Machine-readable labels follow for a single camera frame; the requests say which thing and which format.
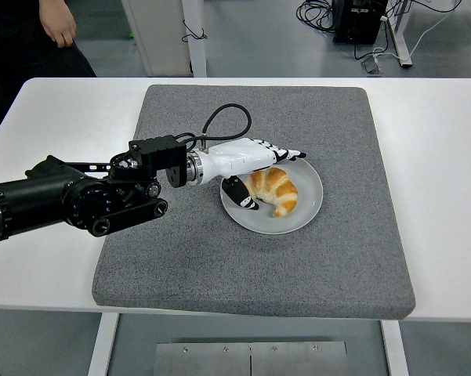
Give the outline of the person's hand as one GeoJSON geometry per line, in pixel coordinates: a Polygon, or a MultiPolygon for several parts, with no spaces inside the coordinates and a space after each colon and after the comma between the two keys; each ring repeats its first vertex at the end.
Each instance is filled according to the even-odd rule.
{"type": "Polygon", "coordinates": [[[68,48],[74,44],[77,24],[64,0],[39,0],[39,18],[45,33],[57,47],[68,48]]]}

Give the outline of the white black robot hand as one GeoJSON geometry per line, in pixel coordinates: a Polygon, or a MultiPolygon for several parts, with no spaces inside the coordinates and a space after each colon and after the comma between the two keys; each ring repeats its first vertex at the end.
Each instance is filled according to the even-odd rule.
{"type": "Polygon", "coordinates": [[[221,177],[222,191],[237,206],[256,211],[259,205],[255,200],[267,196],[277,216],[286,216],[297,205],[297,190],[275,165],[304,157],[301,151],[283,149],[261,139],[236,139],[190,152],[194,171],[191,182],[203,185],[221,177]]]}

